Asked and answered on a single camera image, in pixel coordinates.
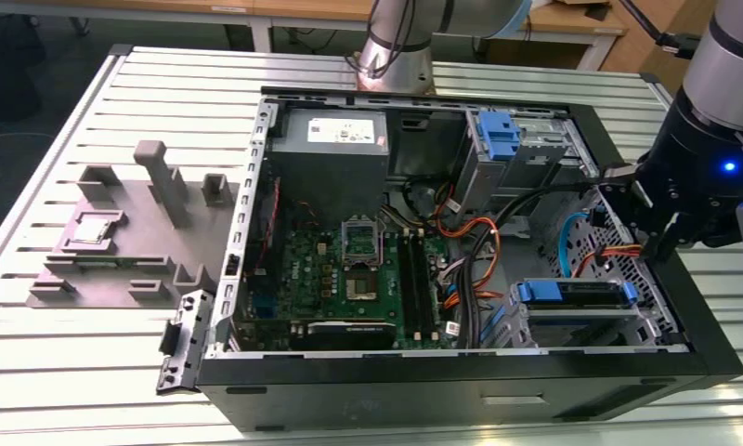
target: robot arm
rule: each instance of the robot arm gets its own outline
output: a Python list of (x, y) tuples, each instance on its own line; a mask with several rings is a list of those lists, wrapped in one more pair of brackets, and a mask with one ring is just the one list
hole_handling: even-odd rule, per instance
[(433, 86), (435, 33), (501, 37), (521, 26), (532, 0), (377, 0), (358, 61), (367, 90), (424, 93)]
[(743, 240), (743, 0), (720, 1), (653, 148), (600, 189), (647, 256)]

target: ram slot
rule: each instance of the ram slot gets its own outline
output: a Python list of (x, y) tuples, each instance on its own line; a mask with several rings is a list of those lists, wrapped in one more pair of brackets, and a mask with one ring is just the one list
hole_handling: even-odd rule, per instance
[(411, 239), (411, 261), (413, 265), (421, 339), (437, 340), (433, 294), (431, 293), (431, 268), (427, 262), (427, 253), (424, 252), (424, 237), (416, 235)]
[(399, 238), (399, 284), (401, 287), (401, 307), (405, 317), (405, 336), (420, 338), (419, 332), (419, 307), (416, 303), (416, 282), (413, 280), (413, 266), (411, 260), (411, 238), (405, 235)]

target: slotted aluminum table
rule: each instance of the slotted aluminum table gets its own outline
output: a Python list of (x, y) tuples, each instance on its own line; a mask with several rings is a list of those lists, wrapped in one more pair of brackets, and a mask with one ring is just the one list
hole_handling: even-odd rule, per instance
[[(155, 396), (172, 310), (26, 307), (28, 287), (80, 199), (88, 164), (122, 178), (140, 139), (163, 139), (186, 180), (242, 180), (263, 85), (355, 88), (339, 58), (136, 47), (111, 55), (0, 229), (0, 444), (207, 441), (310, 444), (743, 445), (743, 377), (593, 425), (243, 434), (204, 396)], [(668, 95), (639, 75), (437, 62), (444, 95), (591, 104), (628, 160), (649, 148)], [(743, 249), (681, 253), (743, 360)]]

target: green circuit board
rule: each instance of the green circuit board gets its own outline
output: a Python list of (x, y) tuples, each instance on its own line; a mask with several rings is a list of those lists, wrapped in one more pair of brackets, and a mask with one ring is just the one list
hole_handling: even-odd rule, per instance
[[(441, 348), (443, 341), (416, 341), (407, 338), (404, 333), (397, 240), (396, 233), (384, 233), (379, 267), (346, 270), (340, 230), (292, 231), (284, 247), (275, 319), (385, 321), (399, 328), (396, 348)], [(364, 247), (379, 242), (361, 240), (356, 246)], [(444, 240), (427, 238), (428, 261), (436, 263), (445, 253)], [(435, 289), (432, 293), (435, 320), (440, 321)]]

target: wooden desk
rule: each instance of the wooden desk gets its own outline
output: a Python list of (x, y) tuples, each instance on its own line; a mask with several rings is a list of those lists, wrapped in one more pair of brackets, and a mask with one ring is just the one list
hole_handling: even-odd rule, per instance
[[(272, 52), (279, 27), (365, 31), (373, 0), (0, 0), (2, 13), (247, 25), (259, 52)], [(628, 27), (613, 14), (599, 21), (585, 7), (555, 3), (532, 12), (532, 40), (588, 45), (580, 70), (597, 70)], [(523, 40), (524, 27), (509, 38)]]
[[(259, 16), (291, 17), (322, 20), (352, 20), (367, 22), (375, 0), (256, 0)], [(604, 21), (584, 14), (585, 7), (553, 3), (532, 12), (533, 32), (615, 34), (628, 32), (628, 26), (615, 14)]]
[[(365, 30), (369, 11), (375, 0), (256, 0), (255, 16), (267, 24), (303, 28)], [(596, 71), (609, 55), (617, 36), (624, 35), (629, 28), (615, 14), (604, 21), (585, 16), (587, 7), (553, 3), (532, 12), (532, 36), (537, 42), (560, 42), (588, 46), (577, 68)], [(264, 42), (255, 43), (258, 50), (266, 47)], [(525, 24), (521, 31), (509, 38), (523, 40)]]
[(92, 7), (164, 12), (210, 14), (254, 14), (256, 0), (3, 0), (0, 3), (22, 8), (24, 4), (54, 7)]

